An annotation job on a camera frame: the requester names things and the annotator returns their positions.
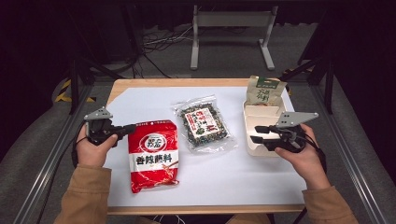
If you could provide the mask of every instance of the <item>aluminum rail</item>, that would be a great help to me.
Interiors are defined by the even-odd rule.
[[[41,197],[45,187],[47,186],[50,178],[54,175],[55,166],[58,160],[61,159],[63,150],[67,147],[66,137],[71,131],[71,128],[76,123],[78,118],[82,118],[80,116],[81,108],[83,107],[83,103],[89,97],[89,94],[92,90],[92,86],[83,86],[80,94],[80,104],[76,108],[76,111],[73,115],[69,115],[64,126],[62,127],[61,133],[58,136],[46,162],[44,163],[43,168],[38,173],[38,176],[33,184],[28,196],[23,203],[20,212],[17,214],[14,224],[22,224],[27,223],[29,221],[30,216],[35,210],[35,206],[38,203],[38,200]]]
[[[385,218],[384,214],[381,212],[377,202],[375,201],[373,193],[370,191],[370,188],[367,184],[366,179],[364,178],[361,169],[359,168],[358,164],[356,163],[355,159],[353,158],[352,152],[347,145],[347,141],[342,135],[337,122],[335,121],[334,117],[327,113],[327,109],[325,104],[323,104],[323,94],[319,89],[319,86],[311,86],[311,91],[318,101],[318,105],[322,110],[322,114],[324,118],[328,122],[329,126],[332,129],[332,133],[337,140],[337,144],[339,146],[338,151],[344,164],[346,165],[347,170],[352,178],[352,181],[358,191],[359,195],[361,196],[361,200],[367,210],[368,215],[373,223],[380,223],[380,224],[387,224],[389,223]]]

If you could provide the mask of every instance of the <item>red packaging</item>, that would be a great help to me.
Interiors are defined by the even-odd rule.
[[[128,147],[133,193],[178,184],[177,126],[171,120],[137,123]]]

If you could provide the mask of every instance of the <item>person's left hand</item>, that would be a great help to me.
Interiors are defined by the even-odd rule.
[[[96,146],[86,138],[86,126],[83,125],[78,134],[76,151],[78,154],[78,164],[103,167],[106,161],[107,152],[116,144],[118,137],[116,134],[111,135],[101,145]]]
[[[301,124],[301,127],[305,134],[314,141],[315,145],[318,145],[312,128],[305,124]],[[277,147],[275,153],[293,165],[296,172],[305,180],[307,189],[326,189],[331,186],[320,163],[318,153],[311,145],[306,144],[305,148],[299,153],[292,153]]]

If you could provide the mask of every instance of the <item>white tabletop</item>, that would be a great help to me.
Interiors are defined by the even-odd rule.
[[[176,186],[131,191],[128,141],[125,136],[110,149],[105,167],[112,169],[109,207],[304,204],[305,182],[281,158],[252,157],[247,151],[243,115],[247,87],[130,88],[107,110],[113,125],[170,119],[177,124],[172,104],[214,94],[238,147],[214,154],[192,154],[178,128],[179,165]],[[282,94],[287,110],[289,96]]]

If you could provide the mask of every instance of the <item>black cable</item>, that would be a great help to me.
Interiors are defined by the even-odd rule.
[[[132,65],[132,73],[134,74],[134,78],[136,78],[136,75],[138,75],[138,76],[144,78],[144,77],[143,77],[143,68],[142,68],[142,64],[140,63],[140,60],[139,60],[139,59],[137,59],[136,62],[139,64],[140,72],[137,70],[137,68],[134,67],[134,65]]]
[[[308,143],[315,149],[315,151],[318,153],[318,157],[320,160],[320,164],[323,168],[323,171],[326,174],[327,173],[326,155],[324,154],[323,150],[320,147],[318,147],[318,145],[315,143],[314,139],[312,139],[311,136],[309,136],[308,134],[305,134],[305,137],[309,138],[309,140],[306,138],[302,138],[302,137],[299,137],[299,138],[304,139],[306,143]],[[303,211],[301,211],[299,216],[297,216],[297,218],[294,219],[293,224],[299,223],[301,221],[301,219],[305,216],[306,213],[307,213],[307,210],[306,210],[306,207],[304,207]]]
[[[79,139],[79,140],[76,142],[76,145],[78,145],[78,143],[80,143],[82,140],[87,139],[87,138],[88,138],[88,137],[86,136],[86,137],[83,137],[83,138]]]
[[[47,190],[47,194],[46,194],[46,197],[45,197],[45,199],[44,199],[43,205],[42,205],[42,207],[41,207],[40,214],[38,215],[38,219],[37,219],[36,224],[39,224],[39,223],[41,222],[41,218],[43,217],[44,210],[46,209],[46,205],[47,205],[48,199],[49,199],[49,197],[50,197],[50,192],[51,192],[51,189],[52,189],[53,181],[54,181],[54,179],[55,179],[55,175],[56,175],[56,172],[58,171],[59,165],[61,164],[61,160],[62,160],[62,158],[64,157],[64,153],[65,153],[66,150],[70,147],[70,144],[71,144],[72,142],[75,142],[75,144],[73,145],[73,150],[75,150],[75,147],[76,147],[76,144],[77,144],[77,143],[76,143],[76,139],[77,139],[77,137],[78,137],[79,131],[81,130],[83,124],[84,124],[84,121],[82,121],[81,124],[78,126],[78,130],[77,130],[75,136],[69,141],[69,143],[67,144],[67,146],[64,148],[64,150],[63,150],[63,152],[62,152],[62,155],[61,155],[61,157],[59,158],[59,160],[56,161],[55,170],[53,171],[53,174],[52,174],[51,177],[50,177],[50,180],[49,180],[49,188],[48,188],[48,190]]]
[[[153,32],[144,36],[144,40],[146,43],[143,44],[143,48],[146,53],[151,53],[154,50],[162,51],[170,46],[180,43],[185,39],[188,39],[184,36],[189,36],[191,33],[191,27],[185,31],[177,31],[177,32],[166,32],[162,37],[158,37],[155,35],[159,32]]]
[[[154,66],[158,69],[158,71],[160,71],[165,77],[169,77],[169,76],[166,75],[163,71],[161,71],[161,69],[160,69],[152,60],[149,59],[149,57],[146,55],[146,53],[144,53],[143,56],[145,56],[145,58],[147,58],[147,60],[148,60],[149,62],[151,62],[152,65],[154,65]]]

